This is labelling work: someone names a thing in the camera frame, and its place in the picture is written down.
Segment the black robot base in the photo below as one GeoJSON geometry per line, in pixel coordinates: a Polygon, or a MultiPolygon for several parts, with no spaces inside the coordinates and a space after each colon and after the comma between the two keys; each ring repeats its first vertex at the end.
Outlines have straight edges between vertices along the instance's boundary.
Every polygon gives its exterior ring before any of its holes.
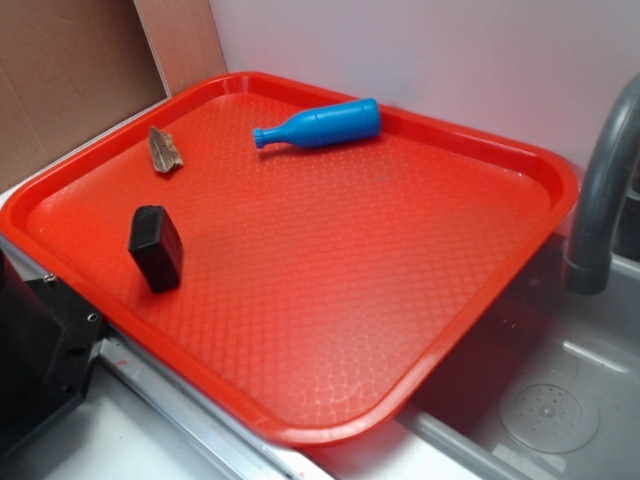
{"type": "Polygon", "coordinates": [[[61,280],[25,280],[1,256],[1,457],[80,405],[104,336],[99,310],[61,280]]]}

